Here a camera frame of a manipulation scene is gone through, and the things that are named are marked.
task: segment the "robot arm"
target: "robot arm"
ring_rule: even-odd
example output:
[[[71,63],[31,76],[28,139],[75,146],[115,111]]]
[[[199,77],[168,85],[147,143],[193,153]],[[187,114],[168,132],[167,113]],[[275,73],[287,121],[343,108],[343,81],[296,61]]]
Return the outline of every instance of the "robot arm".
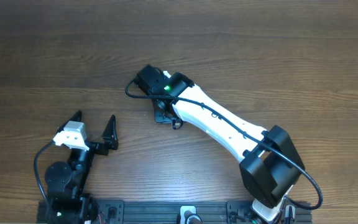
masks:
[[[214,102],[199,86],[181,73],[171,76],[168,72],[147,65],[137,74],[134,82],[146,95],[154,96],[150,98],[154,104],[156,122],[172,122],[173,127],[178,121],[182,124],[184,121],[189,122],[229,150],[240,163],[244,186],[255,197],[252,209],[266,222],[273,221],[280,212],[282,199],[297,182],[301,172],[274,153],[262,160],[260,157],[267,148],[257,142],[274,148],[304,170],[302,160],[288,133],[278,126],[267,131],[240,119]],[[195,101],[198,105],[176,98]],[[214,112],[200,104],[212,108]],[[239,129],[234,129],[222,117]],[[240,130],[256,140],[245,138]]]

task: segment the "wood grain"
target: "wood grain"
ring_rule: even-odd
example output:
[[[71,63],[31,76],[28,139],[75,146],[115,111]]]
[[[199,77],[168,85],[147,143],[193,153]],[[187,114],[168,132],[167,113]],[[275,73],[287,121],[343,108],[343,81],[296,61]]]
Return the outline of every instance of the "wood grain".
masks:
[[[124,94],[147,63],[182,72],[251,123],[285,128],[324,194],[315,223],[358,223],[358,1],[0,0],[0,222],[35,222],[35,153],[76,110],[119,150],[87,191],[128,201],[251,199],[238,163],[194,126]],[[65,160],[53,147],[41,175]],[[304,177],[291,192],[316,201]]]

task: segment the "cable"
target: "cable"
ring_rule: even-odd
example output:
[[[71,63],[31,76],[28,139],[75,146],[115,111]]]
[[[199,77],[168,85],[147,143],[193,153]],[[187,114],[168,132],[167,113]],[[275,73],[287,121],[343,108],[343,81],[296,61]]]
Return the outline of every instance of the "cable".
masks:
[[[52,206],[49,204],[48,202],[48,199],[47,199],[47,196],[44,192],[44,188],[42,188],[42,184],[41,184],[41,179],[40,179],[40,175],[38,173],[38,158],[41,156],[41,154],[47,150],[49,148],[49,146],[51,146],[52,144],[54,143],[53,140],[51,140],[48,144],[46,144],[43,148],[40,149],[40,151],[37,153],[37,155],[35,155],[34,157],[34,173],[35,173],[35,179],[37,179],[37,184],[38,184],[38,187],[41,191],[41,194],[42,194],[42,197],[44,198],[45,200],[45,204],[47,205],[47,209],[50,210],[50,214],[54,220],[54,222],[56,224],[58,224],[58,221],[56,219],[56,217],[52,214]]]
[[[314,181],[314,179],[305,171],[303,170],[298,164],[296,164],[295,162],[293,162],[291,159],[289,159],[287,156],[284,156],[281,152],[277,151],[276,149],[266,145],[265,143],[259,141],[258,139],[252,137],[251,135],[247,134],[245,131],[243,131],[241,128],[237,127],[233,122],[231,122],[230,120],[228,120],[226,117],[224,117],[223,115],[221,115],[219,112],[217,112],[216,110],[210,108],[209,106],[205,105],[204,103],[200,103],[194,100],[189,100],[186,98],[182,98],[182,97],[177,97],[177,96],[160,96],[160,95],[155,95],[155,96],[139,96],[139,95],[133,95],[130,94],[128,92],[128,89],[130,87],[130,85],[135,81],[135,78],[133,80],[131,80],[128,85],[125,87],[125,94],[131,98],[135,98],[135,99],[160,99],[160,100],[181,100],[181,101],[185,101],[188,103],[193,103],[195,105],[198,105],[202,108],[206,108],[208,110],[210,110],[213,114],[215,114],[216,116],[218,116],[218,118],[221,118],[222,120],[224,120],[227,124],[229,124],[230,126],[232,126],[236,131],[238,131],[239,133],[241,133],[245,138],[249,138],[251,139],[253,142],[256,142],[257,144],[263,146],[264,148],[268,149],[269,151],[274,152],[276,155],[278,155],[279,157],[281,157],[284,161],[288,162],[289,164],[293,165],[296,169],[298,169],[309,181],[310,183],[313,185],[313,187],[316,189],[317,194],[318,194],[318,202],[316,205],[314,206],[305,206],[305,205],[301,205],[298,202],[293,201],[292,199],[288,198],[287,199],[294,204],[295,206],[305,209],[305,210],[315,210],[317,208],[319,208],[321,206],[321,204],[323,203],[323,193],[321,192],[320,187],[318,186],[318,184],[316,183],[316,181]]]

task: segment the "wooden tabletop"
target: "wooden tabletop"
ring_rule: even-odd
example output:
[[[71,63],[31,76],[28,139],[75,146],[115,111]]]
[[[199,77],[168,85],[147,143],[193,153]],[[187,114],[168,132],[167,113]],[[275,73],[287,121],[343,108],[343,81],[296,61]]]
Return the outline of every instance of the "wooden tabletop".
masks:
[[[219,143],[191,124],[156,124],[150,100],[124,94],[148,63],[184,73],[242,119],[286,129],[324,194],[315,223],[358,223],[353,0],[0,0],[0,222],[35,222],[35,153],[76,110],[99,141],[117,117],[119,149],[89,175],[95,197],[252,199]],[[69,153],[45,152],[41,177]],[[290,196],[317,201],[304,177]]]

